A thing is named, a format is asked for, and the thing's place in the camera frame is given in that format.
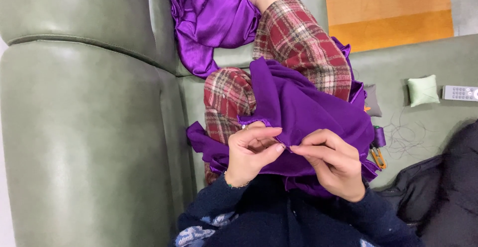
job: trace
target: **fingernail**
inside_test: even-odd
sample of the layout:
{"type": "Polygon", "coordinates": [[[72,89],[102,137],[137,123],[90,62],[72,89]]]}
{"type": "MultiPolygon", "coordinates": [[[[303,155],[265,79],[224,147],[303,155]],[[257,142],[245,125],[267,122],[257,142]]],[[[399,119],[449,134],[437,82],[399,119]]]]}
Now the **fingernail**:
{"type": "Polygon", "coordinates": [[[285,145],[284,144],[278,144],[275,149],[277,150],[277,152],[282,152],[285,150],[285,145]]]}

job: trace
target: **orange rug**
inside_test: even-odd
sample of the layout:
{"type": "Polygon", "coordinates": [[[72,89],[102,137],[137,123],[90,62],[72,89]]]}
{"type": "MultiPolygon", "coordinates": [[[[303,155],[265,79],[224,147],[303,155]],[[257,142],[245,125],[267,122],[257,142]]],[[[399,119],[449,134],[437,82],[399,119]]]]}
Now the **orange rug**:
{"type": "Polygon", "coordinates": [[[454,36],[451,0],[326,0],[329,33],[364,51],[454,36]]]}

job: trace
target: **mint green pincushion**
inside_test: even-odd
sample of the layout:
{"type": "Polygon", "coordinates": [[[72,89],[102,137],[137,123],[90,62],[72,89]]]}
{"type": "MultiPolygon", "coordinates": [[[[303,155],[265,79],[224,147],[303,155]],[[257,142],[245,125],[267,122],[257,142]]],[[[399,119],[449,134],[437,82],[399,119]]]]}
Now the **mint green pincushion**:
{"type": "Polygon", "coordinates": [[[411,107],[424,103],[440,103],[436,94],[436,76],[408,79],[411,107]]]}

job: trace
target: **navy sweater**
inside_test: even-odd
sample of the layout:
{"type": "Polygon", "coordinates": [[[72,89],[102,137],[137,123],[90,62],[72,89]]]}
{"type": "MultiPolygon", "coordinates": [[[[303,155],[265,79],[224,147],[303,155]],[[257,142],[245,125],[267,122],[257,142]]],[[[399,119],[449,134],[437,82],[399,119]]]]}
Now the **navy sweater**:
{"type": "Polygon", "coordinates": [[[224,175],[179,216],[176,247],[421,247],[421,240],[374,191],[352,203],[289,192],[277,175],[230,188],[224,175]]]}

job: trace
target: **woman's right hand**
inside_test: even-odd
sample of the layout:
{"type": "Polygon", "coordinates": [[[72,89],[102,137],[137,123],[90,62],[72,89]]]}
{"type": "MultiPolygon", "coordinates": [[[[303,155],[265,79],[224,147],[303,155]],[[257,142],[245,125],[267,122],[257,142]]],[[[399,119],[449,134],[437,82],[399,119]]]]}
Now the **woman's right hand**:
{"type": "Polygon", "coordinates": [[[309,161],[327,191],[351,202],[365,196],[359,152],[337,134],[318,129],[290,148],[309,161]]]}

